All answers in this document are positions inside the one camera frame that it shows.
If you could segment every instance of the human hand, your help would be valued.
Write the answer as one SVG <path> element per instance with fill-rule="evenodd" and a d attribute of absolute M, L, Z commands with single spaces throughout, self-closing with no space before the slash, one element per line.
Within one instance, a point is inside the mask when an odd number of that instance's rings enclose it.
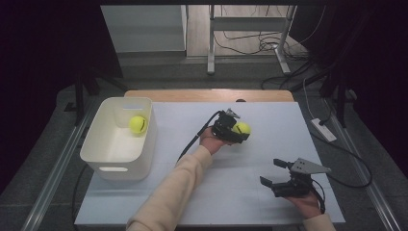
<path fill-rule="evenodd" d="M 206 128 L 200 136 L 200 145 L 207 148 L 210 151 L 211 155 L 214 155 L 216 152 L 218 152 L 219 149 L 225 144 L 231 145 L 233 143 L 230 141 L 220 140 L 218 137 L 214 136 L 212 127 Z"/>
<path fill-rule="evenodd" d="M 306 219 L 321 215 L 318 198 L 312 192 L 302 197 L 285 197 L 285 199 L 291 201 Z"/>

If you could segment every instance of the gray floor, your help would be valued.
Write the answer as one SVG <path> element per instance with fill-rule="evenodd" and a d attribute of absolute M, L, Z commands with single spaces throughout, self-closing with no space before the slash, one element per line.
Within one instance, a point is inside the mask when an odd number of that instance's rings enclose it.
<path fill-rule="evenodd" d="M 121 60 L 125 78 L 118 81 L 133 90 L 151 89 L 250 89 L 258 90 L 262 80 L 269 77 L 281 77 L 277 62 L 272 57 L 252 59 L 217 58 L 216 74 L 207 76 L 205 59 L 158 59 L 155 62 L 133 64 L 132 59 Z M 290 62 L 296 69 L 302 62 Z M 310 76 L 314 69 L 294 78 L 290 85 L 300 83 L 304 77 Z M 266 89 L 278 89 L 282 78 L 265 85 Z M 99 104 L 111 96 L 122 96 L 123 91 L 98 80 L 101 92 L 98 96 L 87 96 L 87 102 L 95 99 Z M 321 81 L 306 88 L 310 111 L 314 117 L 326 118 L 328 109 L 319 97 Z M 304 90 L 293 93 L 299 103 L 306 121 L 311 119 L 306 104 Z M 2 230 L 20 230 L 29 215 L 38 194 L 41 191 L 49 172 L 61 155 L 64 144 L 74 128 L 75 113 L 65 112 L 67 103 L 74 102 L 74 88 L 61 90 L 57 97 L 58 106 L 48 125 L 44 129 L 36 146 L 27 161 L 16 174 L 12 182 L 0 196 L 0 227 Z M 400 230 L 408 230 L 408 181 L 396 167 L 393 160 L 370 133 L 352 109 L 352 103 L 346 105 L 346 132 L 352 137 L 362 157 L 370 165 L 375 183 L 379 186 L 400 224 Z M 327 126 L 336 134 L 334 123 Z M 310 131 L 317 134 L 311 126 Z M 42 218 L 39 230 L 74 230 L 71 220 L 71 202 L 78 175 L 85 165 L 79 157 L 79 145 L 74 150 L 63 179 L 57 188 L 47 212 Z M 333 169 L 333 174 L 346 182 L 358 184 L 359 176 L 354 170 L 350 158 L 343 151 L 332 148 L 328 144 L 314 139 L 318 153 L 324 165 Z M 87 168 L 80 179 L 76 195 L 75 208 L 80 207 L 92 175 Z M 386 230 L 366 190 L 353 190 L 332 182 L 332 187 L 344 213 L 346 223 L 336 224 L 338 230 Z M 123 230 L 118 228 L 79 227 L 79 230 Z M 297 230 L 296 226 L 278 226 L 273 230 Z"/>

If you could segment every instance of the beige sleeve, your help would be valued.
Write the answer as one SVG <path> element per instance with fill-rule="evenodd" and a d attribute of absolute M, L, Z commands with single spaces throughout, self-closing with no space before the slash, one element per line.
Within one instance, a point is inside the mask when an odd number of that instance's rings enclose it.
<path fill-rule="evenodd" d="M 328 214 L 303 220 L 307 231 L 333 231 L 336 230 Z"/>
<path fill-rule="evenodd" d="M 184 155 L 129 219 L 127 230 L 174 230 L 192 191 L 212 162 L 210 152 L 201 145 L 191 155 Z"/>

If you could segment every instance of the human arm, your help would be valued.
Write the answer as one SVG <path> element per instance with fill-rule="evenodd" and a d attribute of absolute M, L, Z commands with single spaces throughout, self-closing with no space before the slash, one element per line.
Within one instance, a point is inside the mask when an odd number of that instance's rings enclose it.
<path fill-rule="evenodd" d="M 174 170 L 143 203 L 128 223 L 127 230 L 174 230 L 191 193 L 200 184 L 212 155 L 228 144 L 206 129 L 200 145 L 192 154 L 184 155 Z"/>
<path fill-rule="evenodd" d="M 328 214 L 322 214 L 318 199 L 309 192 L 302 197 L 286 197 L 305 218 L 303 225 L 307 231 L 333 231 L 336 230 Z"/>

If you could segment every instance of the white plastic bin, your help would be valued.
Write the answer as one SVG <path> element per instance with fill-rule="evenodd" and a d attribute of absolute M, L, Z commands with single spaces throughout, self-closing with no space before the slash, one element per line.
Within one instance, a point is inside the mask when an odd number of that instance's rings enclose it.
<path fill-rule="evenodd" d="M 143 116 L 146 131 L 135 135 L 128 126 L 133 116 Z M 141 180 L 150 171 L 157 124 L 152 101 L 140 97 L 104 100 L 89 128 L 81 158 L 107 180 Z"/>

